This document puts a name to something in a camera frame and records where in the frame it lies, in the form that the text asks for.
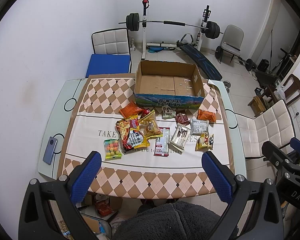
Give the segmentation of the yellow panda snack bag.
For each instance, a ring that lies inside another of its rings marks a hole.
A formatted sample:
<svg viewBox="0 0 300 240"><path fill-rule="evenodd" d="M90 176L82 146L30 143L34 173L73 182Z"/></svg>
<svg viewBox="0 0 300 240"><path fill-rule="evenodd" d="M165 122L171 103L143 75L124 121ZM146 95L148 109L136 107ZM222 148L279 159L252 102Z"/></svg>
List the yellow panda snack bag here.
<svg viewBox="0 0 300 240"><path fill-rule="evenodd" d="M209 135L207 133L203 133L197 140L196 143L196 151L201 151L203 149L213 150L214 143L214 135Z"/></svg>

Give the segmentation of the small orange snack packet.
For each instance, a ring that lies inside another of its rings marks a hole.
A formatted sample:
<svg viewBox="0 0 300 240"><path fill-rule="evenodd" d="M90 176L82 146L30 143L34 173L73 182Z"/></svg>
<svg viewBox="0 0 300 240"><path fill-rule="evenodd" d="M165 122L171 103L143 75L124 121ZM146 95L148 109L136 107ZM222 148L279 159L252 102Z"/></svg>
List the small orange snack packet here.
<svg viewBox="0 0 300 240"><path fill-rule="evenodd" d="M210 111L204 111L204 110L198 109L197 119L208 121L210 123L215 123L216 122L216 114L213 112L210 112Z"/></svg>

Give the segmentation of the grey white wafer packet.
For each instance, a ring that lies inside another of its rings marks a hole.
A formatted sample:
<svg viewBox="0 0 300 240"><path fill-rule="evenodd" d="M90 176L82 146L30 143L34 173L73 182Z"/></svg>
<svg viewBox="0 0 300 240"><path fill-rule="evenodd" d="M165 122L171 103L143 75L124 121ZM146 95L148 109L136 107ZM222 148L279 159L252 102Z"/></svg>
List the grey white wafer packet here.
<svg viewBox="0 0 300 240"><path fill-rule="evenodd" d="M197 120L192 118L190 120L191 135L202 135L209 133L209 121L207 120Z"/></svg>

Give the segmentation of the colourful candy ball bag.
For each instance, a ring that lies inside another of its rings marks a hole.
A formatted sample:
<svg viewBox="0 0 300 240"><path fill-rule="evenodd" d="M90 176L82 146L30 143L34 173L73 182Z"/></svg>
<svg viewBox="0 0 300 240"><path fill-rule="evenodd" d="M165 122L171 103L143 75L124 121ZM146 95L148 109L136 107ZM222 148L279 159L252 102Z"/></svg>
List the colourful candy ball bag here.
<svg viewBox="0 0 300 240"><path fill-rule="evenodd" d="M122 153L117 139L108 139L103 142L105 150L105 160L121 159Z"/></svg>

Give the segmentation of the dark red snack packet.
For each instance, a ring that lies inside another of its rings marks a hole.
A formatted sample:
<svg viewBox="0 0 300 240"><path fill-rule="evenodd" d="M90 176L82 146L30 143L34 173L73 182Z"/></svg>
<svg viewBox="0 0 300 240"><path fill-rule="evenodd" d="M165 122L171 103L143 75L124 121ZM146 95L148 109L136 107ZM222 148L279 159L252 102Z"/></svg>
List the dark red snack packet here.
<svg viewBox="0 0 300 240"><path fill-rule="evenodd" d="M175 115L175 120L177 123L182 124L184 126L187 126L190 124L190 121L187 117L187 114L185 112L178 112Z"/></svg>

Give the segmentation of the cardboard box with blue print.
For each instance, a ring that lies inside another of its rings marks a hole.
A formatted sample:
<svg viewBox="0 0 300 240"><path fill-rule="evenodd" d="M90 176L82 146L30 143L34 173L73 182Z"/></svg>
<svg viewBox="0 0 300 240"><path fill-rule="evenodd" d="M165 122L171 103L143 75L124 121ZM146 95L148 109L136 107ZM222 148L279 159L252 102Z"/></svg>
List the cardboard box with blue print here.
<svg viewBox="0 0 300 240"><path fill-rule="evenodd" d="M205 90L194 64L143 60L136 71L134 97L139 106L198 109Z"/></svg>

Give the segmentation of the white Franzzi cookie packet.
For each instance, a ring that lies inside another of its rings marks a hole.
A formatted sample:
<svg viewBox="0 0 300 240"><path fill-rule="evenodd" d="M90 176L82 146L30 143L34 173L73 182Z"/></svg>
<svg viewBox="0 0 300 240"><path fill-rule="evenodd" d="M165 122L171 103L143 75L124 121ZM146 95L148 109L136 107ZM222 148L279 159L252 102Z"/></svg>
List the white Franzzi cookie packet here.
<svg viewBox="0 0 300 240"><path fill-rule="evenodd" d="M182 124L177 124L176 130L169 144L173 148L183 152L185 150L185 145L189 139L190 134L191 130L188 127Z"/></svg>

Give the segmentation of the yellow Sedaap noodle packet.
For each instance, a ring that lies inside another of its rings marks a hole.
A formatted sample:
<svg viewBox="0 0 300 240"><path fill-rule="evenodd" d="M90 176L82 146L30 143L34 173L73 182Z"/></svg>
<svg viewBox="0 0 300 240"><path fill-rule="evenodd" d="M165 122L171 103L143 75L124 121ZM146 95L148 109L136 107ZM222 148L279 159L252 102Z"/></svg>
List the yellow Sedaap noodle packet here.
<svg viewBox="0 0 300 240"><path fill-rule="evenodd" d="M150 146L148 139L140 130L138 115L133 115L116 122L124 152Z"/></svg>

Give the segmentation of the red white long snack packet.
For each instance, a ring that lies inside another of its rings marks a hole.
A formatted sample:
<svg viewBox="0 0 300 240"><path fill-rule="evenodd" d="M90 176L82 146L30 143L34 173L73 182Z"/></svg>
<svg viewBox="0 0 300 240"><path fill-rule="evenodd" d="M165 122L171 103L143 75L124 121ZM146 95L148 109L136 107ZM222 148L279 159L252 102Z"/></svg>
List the red white long snack packet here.
<svg viewBox="0 0 300 240"><path fill-rule="evenodd" d="M169 155L169 140L170 140L170 128L160 127L162 137L157 137L154 148L154 155L159 157L168 157Z"/></svg>

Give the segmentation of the white padded chair blue cushion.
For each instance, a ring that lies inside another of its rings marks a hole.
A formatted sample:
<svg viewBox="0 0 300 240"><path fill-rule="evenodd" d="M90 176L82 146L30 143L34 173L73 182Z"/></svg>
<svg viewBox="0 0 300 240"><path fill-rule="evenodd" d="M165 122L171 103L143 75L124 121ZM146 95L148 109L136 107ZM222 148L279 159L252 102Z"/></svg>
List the white padded chair blue cushion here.
<svg viewBox="0 0 300 240"><path fill-rule="evenodd" d="M131 72L132 60L126 28L96 31L92 33L91 41L93 54L88 64L86 77Z"/></svg>

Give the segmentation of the white bench press rack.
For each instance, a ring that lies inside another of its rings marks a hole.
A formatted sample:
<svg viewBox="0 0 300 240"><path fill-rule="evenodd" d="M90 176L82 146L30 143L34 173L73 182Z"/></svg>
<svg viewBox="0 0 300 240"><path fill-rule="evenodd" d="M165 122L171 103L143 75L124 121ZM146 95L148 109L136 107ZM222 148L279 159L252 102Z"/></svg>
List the white bench press rack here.
<svg viewBox="0 0 300 240"><path fill-rule="evenodd" d="M189 0L142 0L142 14L140 20L175 21L192 25L206 25L203 21L203 3L194 3ZM189 33L194 36L194 45L200 50L208 48L208 39L198 28L165 25L161 23L140 24L137 40L142 46L176 47L177 39Z"/></svg>

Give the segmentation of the large orange snack bag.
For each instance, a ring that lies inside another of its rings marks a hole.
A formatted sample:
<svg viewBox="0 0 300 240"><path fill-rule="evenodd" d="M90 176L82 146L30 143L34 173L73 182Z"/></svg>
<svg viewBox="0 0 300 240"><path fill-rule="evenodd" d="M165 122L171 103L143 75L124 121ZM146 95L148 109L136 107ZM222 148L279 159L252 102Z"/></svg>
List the large orange snack bag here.
<svg viewBox="0 0 300 240"><path fill-rule="evenodd" d="M124 117L128 118L130 116L140 114L143 111L142 107L139 107L134 101L130 102L128 105L119 110L119 113Z"/></svg>

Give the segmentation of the checkered pink brown tablecloth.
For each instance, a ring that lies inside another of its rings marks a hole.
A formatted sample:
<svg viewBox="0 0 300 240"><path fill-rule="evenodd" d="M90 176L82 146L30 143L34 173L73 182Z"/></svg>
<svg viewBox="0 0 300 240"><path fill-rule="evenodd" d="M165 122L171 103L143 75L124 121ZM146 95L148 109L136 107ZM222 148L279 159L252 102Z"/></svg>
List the checkered pink brown tablecloth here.
<svg viewBox="0 0 300 240"><path fill-rule="evenodd" d="M185 135L175 120L155 117L139 123L120 110L134 100L131 74L94 75L85 82L64 137L57 174L69 175L92 151L101 168L89 190L107 196L168 199L214 192L196 150L195 135Z"/></svg>

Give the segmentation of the chrome dumbbell near bench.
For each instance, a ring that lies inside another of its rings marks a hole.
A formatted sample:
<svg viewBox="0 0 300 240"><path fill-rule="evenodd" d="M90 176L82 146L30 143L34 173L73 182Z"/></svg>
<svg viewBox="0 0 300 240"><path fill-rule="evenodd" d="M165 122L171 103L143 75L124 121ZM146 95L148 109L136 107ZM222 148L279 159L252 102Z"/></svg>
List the chrome dumbbell near bench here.
<svg viewBox="0 0 300 240"><path fill-rule="evenodd" d="M227 93L230 93L231 83L229 81L223 81L223 84L225 86Z"/></svg>

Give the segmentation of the yellow biscuit snack bag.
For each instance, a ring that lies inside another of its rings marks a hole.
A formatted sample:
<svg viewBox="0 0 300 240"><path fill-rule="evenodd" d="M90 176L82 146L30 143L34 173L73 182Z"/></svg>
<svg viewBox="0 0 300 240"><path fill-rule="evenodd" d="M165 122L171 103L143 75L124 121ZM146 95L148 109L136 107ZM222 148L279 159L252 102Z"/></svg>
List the yellow biscuit snack bag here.
<svg viewBox="0 0 300 240"><path fill-rule="evenodd" d="M139 120L139 125L143 128L143 135L147 139L156 139L163 136L155 115L155 110L150 111L146 116Z"/></svg>

